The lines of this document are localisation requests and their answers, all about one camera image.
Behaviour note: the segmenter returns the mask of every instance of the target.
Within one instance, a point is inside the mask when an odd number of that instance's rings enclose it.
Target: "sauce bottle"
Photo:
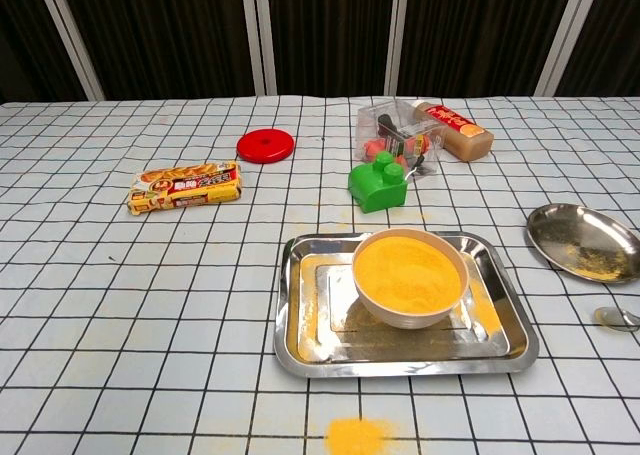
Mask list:
[[[463,162],[477,160],[491,150],[493,133],[444,105],[422,102],[416,105],[416,110],[440,122],[437,133],[444,141],[444,148]]]

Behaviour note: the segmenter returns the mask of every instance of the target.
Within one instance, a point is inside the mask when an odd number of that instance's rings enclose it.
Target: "metal spoon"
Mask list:
[[[624,308],[600,307],[593,312],[595,321],[600,325],[621,332],[635,332],[640,329],[640,317]]]

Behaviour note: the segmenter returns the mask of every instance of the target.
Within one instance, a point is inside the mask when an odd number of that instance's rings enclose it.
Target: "clear plastic box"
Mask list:
[[[371,162],[382,150],[391,152],[408,176],[421,177],[438,170],[442,148],[440,124],[404,100],[391,100],[358,110],[353,154]]]

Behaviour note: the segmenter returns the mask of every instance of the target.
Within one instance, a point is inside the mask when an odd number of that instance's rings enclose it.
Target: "red lid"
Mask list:
[[[293,137],[275,128],[254,130],[244,135],[236,150],[247,162],[273,163],[287,158],[293,152]]]

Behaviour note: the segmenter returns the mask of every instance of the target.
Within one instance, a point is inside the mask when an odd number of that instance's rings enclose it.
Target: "spilled yellow powder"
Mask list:
[[[331,422],[325,445],[330,455],[383,455],[389,436],[385,422],[345,418]]]
[[[460,277],[453,263],[413,238],[373,242],[356,259],[354,272],[372,300],[399,312],[444,310],[460,297]]]
[[[585,268],[572,268],[572,270],[583,277],[597,278],[598,280],[605,281],[616,280],[622,273],[622,270],[614,270],[612,272],[596,272]]]
[[[331,258],[327,255],[307,256],[300,262],[300,278],[303,281],[302,331],[298,339],[298,354],[303,360],[316,359],[314,348],[318,338],[318,297],[316,294],[316,269]]]
[[[470,286],[473,295],[473,306],[471,307],[473,318],[480,322],[490,337],[502,329],[500,318],[498,318],[496,309],[489,300],[489,297],[483,296],[484,287],[482,286],[482,282],[471,280]]]
[[[583,277],[603,281],[618,279],[627,266],[623,250],[606,251],[569,245],[564,255],[569,270]]]

